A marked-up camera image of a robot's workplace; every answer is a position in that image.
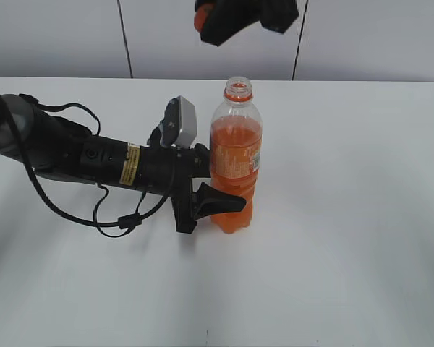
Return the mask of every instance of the black cable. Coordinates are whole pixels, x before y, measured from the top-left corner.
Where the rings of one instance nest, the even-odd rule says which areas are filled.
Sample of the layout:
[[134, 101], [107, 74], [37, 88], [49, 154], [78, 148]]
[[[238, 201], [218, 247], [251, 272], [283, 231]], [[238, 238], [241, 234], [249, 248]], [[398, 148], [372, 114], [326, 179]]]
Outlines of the black cable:
[[103, 229], [100, 227], [100, 223], [98, 222], [98, 209], [100, 208], [101, 203], [108, 197], [109, 189], [106, 188], [105, 186], [101, 185], [101, 184], [98, 185], [98, 188], [105, 191], [104, 196], [96, 203], [95, 208], [93, 209], [93, 222], [94, 222], [95, 227], [98, 230], [98, 232], [103, 236], [109, 237], [110, 239], [119, 239], [123, 236], [126, 236], [126, 235], [132, 233], [132, 231], [134, 231], [136, 226], [130, 226], [127, 229], [127, 231], [125, 231], [124, 233], [122, 233], [120, 235], [110, 235], [110, 234], [107, 234], [103, 231]]
[[[45, 205], [50, 208], [53, 212], [55, 212], [57, 215], [59, 215], [62, 218], [65, 218], [67, 220], [70, 220], [77, 224], [82, 224], [83, 226], [91, 226], [96, 227], [94, 222], [91, 220], [85, 220], [82, 218], [75, 217], [73, 215], [70, 215], [69, 213], [64, 212], [63, 210], [60, 210], [46, 195], [46, 193], [43, 191], [43, 188], [40, 184], [40, 182], [37, 180], [37, 177], [35, 176], [32, 164], [30, 163], [29, 156], [27, 155], [27, 151], [25, 149], [24, 143], [22, 143], [20, 131], [17, 128], [17, 125], [13, 119], [13, 115], [8, 109], [7, 104], [0, 96], [0, 114], [3, 114], [5, 116], [5, 120], [8, 123], [8, 127], [10, 131], [13, 134], [14, 140], [16, 141], [18, 150], [20, 152], [22, 163], [24, 164], [27, 176], [29, 177], [30, 182], [34, 186], [34, 189], [36, 190], [39, 197], [43, 200]], [[119, 222], [111, 222], [111, 223], [99, 223], [99, 226], [103, 228], [116, 228], [119, 226]]]
[[38, 99], [34, 98], [31, 95], [20, 94], [19, 96], [21, 98], [23, 98], [24, 100], [26, 100], [31, 105], [34, 105], [37, 108], [39, 108], [40, 110], [47, 111], [47, 112], [53, 112], [53, 113], [62, 112], [62, 111], [66, 110], [70, 107], [80, 108], [80, 109], [84, 110], [85, 112], [87, 112], [88, 114], [90, 114], [92, 116], [92, 118], [96, 120], [96, 122], [98, 123], [98, 130], [96, 131], [96, 136], [100, 135], [100, 132], [101, 132], [100, 119], [87, 106], [84, 106], [80, 103], [66, 103], [64, 105], [59, 105], [59, 106], [49, 106], [49, 105], [43, 105], [42, 103], [39, 103]]
[[146, 218], [149, 218], [150, 216], [152, 216], [153, 214], [158, 212], [158, 210], [167, 201], [169, 195], [172, 192], [172, 189], [174, 188], [175, 170], [176, 170], [175, 165], [176, 165], [176, 155], [174, 155], [174, 164], [172, 165], [171, 181], [169, 182], [169, 186], [167, 187], [166, 193], [164, 194], [164, 196], [162, 196], [162, 198], [159, 200], [159, 202], [151, 210], [149, 210], [144, 215], [141, 215], [139, 212], [140, 205], [146, 197], [147, 189], [145, 189], [142, 193], [142, 197], [140, 198], [140, 201], [138, 202], [138, 205], [137, 205], [137, 208], [135, 209], [135, 212], [132, 215], [126, 215], [126, 216], [121, 217], [119, 219], [119, 222], [122, 223], [119, 227], [124, 228], [124, 226], [125, 226], [125, 228], [127, 228], [127, 231], [125, 231], [123, 234], [120, 234], [120, 235], [109, 235], [109, 234], [105, 233], [102, 229], [102, 225], [100, 223], [98, 223], [98, 209], [100, 208], [103, 201], [109, 195], [109, 189], [106, 188], [105, 186], [103, 186], [102, 184], [98, 184], [98, 188], [105, 191], [104, 197], [102, 197], [100, 199], [100, 201], [98, 201], [96, 203], [95, 208], [93, 209], [93, 223], [95, 224], [95, 227], [98, 230], [98, 232], [100, 234], [106, 236], [106, 237], [111, 238], [111, 239], [118, 239], [119, 237], [123, 237], [123, 236], [126, 236], [126, 235], [132, 233], [132, 231], [134, 231], [134, 229], [137, 226], [139, 226], [143, 220], [145, 220]]
[[87, 112], [88, 114], [90, 114], [92, 116], [92, 118], [96, 120], [96, 122], [98, 123], [98, 129], [97, 129], [95, 135], [100, 136], [100, 132], [101, 132], [100, 119], [87, 106], [81, 105], [80, 103], [67, 103], [65, 105], [60, 105], [60, 106], [48, 106], [48, 105], [42, 105], [41, 103], [39, 103], [36, 106], [39, 107], [40, 110], [47, 111], [47, 112], [61, 112], [61, 111], [64, 111], [70, 107], [80, 108], [80, 109], [84, 110], [85, 112]]

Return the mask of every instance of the cable connector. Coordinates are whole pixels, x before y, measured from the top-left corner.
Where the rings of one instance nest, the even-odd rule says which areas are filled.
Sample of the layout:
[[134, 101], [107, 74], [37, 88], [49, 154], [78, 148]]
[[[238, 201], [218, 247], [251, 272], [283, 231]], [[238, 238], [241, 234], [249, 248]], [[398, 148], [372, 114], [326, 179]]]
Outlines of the cable connector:
[[134, 228], [136, 226], [141, 226], [142, 216], [139, 213], [134, 213], [132, 215], [125, 215], [117, 220], [119, 224], [119, 229]]

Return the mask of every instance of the white wall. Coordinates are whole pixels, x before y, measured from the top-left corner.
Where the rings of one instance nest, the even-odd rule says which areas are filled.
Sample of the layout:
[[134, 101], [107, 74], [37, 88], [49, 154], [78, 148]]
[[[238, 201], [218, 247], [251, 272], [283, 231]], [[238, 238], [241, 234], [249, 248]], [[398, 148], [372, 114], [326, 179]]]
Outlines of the white wall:
[[[302, 13], [216, 48], [194, 3], [120, 0], [134, 77], [291, 79]], [[310, 0], [299, 49], [297, 80], [434, 81], [434, 0]], [[0, 76], [129, 77], [117, 0], [0, 0]]]
[[[299, 10], [305, 0], [297, 0]], [[221, 47], [200, 41], [193, 26], [195, 0], [121, 0], [134, 77], [290, 80], [301, 20], [285, 35], [260, 23]]]
[[434, 81], [434, 0], [310, 0], [296, 79]]
[[0, 76], [128, 77], [115, 0], [0, 0]]

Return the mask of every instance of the plastic bottle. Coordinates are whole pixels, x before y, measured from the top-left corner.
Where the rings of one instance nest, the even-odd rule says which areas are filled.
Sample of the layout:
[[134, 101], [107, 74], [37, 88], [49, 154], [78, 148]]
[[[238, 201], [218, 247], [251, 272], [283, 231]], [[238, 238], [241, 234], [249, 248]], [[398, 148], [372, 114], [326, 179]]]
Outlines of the plastic bottle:
[[212, 216], [212, 221], [228, 234], [251, 223], [262, 130], [262, 118], [252, 103], [251, 82], [245, 77], [232, 77], [226, 84], [224, 101], [214, 113], [210, 129], [212, 187], [247, 201], [240, 213]]

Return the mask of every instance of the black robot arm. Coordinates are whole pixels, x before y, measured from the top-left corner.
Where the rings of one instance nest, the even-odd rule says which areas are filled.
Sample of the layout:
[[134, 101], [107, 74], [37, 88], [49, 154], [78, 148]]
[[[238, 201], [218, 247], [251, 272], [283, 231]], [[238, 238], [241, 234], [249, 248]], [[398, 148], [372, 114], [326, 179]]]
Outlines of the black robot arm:
[[[224, 194], [207, 184], [202, 184], [197, 192], [192, 190], [193, 178], [210, 177], [209, 150], [201, 144], [190, 147], [197, 133], [195, 108], [183, 97], [168, 104], [147, 147], [92, 134], [83, 125], [43, 111], [65, 108], [41, 105], [29, 95], [0, 95], [0, 154], [32, 166], [34, 172], [26, 169], [38, 192], [34, 173], [55, 181], [159, 194], [163, 196], [162, 203], [170, 197], [176, 230], [187, 234], [194, 231], [196, 221], [202, 217], [240, 212], [245, 207], [241, 197]], [[158, 209], [145, 215], [124, 216], [114, 223], [97, 223], [68, 218], [42, 198], [59, 215], [86, 226], [132, 229]]]
[[197, 0], [195, 10], [201, 40], [215, 46], [256, 22], [283, 34], [299, 17], [296, 0]]

